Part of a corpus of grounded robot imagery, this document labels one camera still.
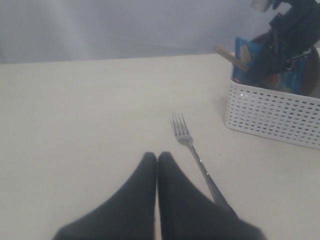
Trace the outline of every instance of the fork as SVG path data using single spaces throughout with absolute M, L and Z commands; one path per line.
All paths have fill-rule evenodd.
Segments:
M 194 147 L 194 140 L 189 133 L 189 130 L 188 130 L 186 122 L 185 122 L 185 118 L 182 115 L 182 113 L 172 113 L 171 120 L 172 120 L 172 129 L 173 129 L 173 133 L 175 135 L 175 138 L 177 139 L 177 141 L 180 144 L 186 145 L 189 148 L 197 165 L 200 168 L 200 171 L 201 171 L 201 173 L 205 179 L 205 182 L 210 190 L 210 193 L 212 195 L 214 203 L 216 205 L 218 205 L 219 207 L 223 208 L 225 211 L 227 211 L 237 217 L 236 212 L 228 204 L 227 200 L 222 195 L 222 193 L 218 189 L 218 187 L 215 184 L 215 182 L 213 181 L 213 179 L 210 177 L 205 165 L 203 164 L 203 161 L 200 159 L 199 155 L 197 154 L 197 151 Z

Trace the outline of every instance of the wooden stick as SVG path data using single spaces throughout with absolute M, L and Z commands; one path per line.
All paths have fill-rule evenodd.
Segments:
M 235 56 L 231 55 L 228 51 L 226 51 L 225 49 L 223 49 L 220 46 L 215 46 L 214 50 L 217 54 L 219 54 L 220 56 L 222 56 L 224 59 L 228 60 L 229 62 L 231 62 L 233 65 L 235 65 L 236 67 L 238 67 L 239 69 L 241 69 L 244 72 L 248 71 L 248 66 L 246 66 L 243 62 L 241 62 L 238 58 L 236 58 Z

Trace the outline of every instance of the fork tines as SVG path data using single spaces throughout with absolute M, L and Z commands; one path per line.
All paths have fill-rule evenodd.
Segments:
M 189 130 L 186 125 L 186 121 L 182 113 L 175 113 L 173 112 L 171 115 L 172 120 L 172 128 L 174 135 L 181 136 L 181 135 L 188 135 Z

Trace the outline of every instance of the white wall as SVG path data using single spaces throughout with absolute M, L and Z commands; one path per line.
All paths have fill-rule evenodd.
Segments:
M 0 0 L 0 63 L 211 53 L 266 32 L 252 0 Z

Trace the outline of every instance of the white table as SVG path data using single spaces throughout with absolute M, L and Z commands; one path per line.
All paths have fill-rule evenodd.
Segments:
M 230 72 L 215 54 L 0 65 L 0 239 L 51 239 L 145 151 L 170 151 L 211 197 L 172 111 L 241 218 L 270 240 L 320 239 L 320 151 L 226 128 Z

